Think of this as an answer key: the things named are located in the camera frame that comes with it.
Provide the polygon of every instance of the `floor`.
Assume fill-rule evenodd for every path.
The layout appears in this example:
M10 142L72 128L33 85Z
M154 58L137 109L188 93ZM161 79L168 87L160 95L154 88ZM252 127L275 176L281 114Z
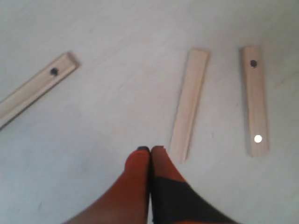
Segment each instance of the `floor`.
M241 223L299 221L298 0L0 0L0 30L0 99L63 52L82 64L0 132L0 223L61 223L137 146L168 147L193 47L211 59L179 171ZM245 149L239 49L250 44L264 51L263 158Z

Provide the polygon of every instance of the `black dot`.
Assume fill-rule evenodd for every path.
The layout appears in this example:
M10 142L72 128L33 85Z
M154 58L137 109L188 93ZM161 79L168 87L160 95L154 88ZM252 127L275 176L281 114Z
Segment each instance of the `black dot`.
M57 76L58 72L59 72L58 68L53 68L53 69L51 69L50 74L53 76Z
M252 68L256 68L256 67L257 67L257 62L256 62L256 60L251 60L251 61L250 61L250 66L251 66Z

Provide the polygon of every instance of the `wooden stick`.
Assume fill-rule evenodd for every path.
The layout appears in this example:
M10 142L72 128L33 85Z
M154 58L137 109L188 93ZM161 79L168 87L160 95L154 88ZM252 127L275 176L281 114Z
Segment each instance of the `wooden stick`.
M191 50L189 54L169 151L170 157L181 163L187 157L208 56L208 52L197 49Z
M269 140L262 50L258 46L248 46L242 52L251 155L264 156L269 151Z
M0 129L78 67L64 53L0 102Z

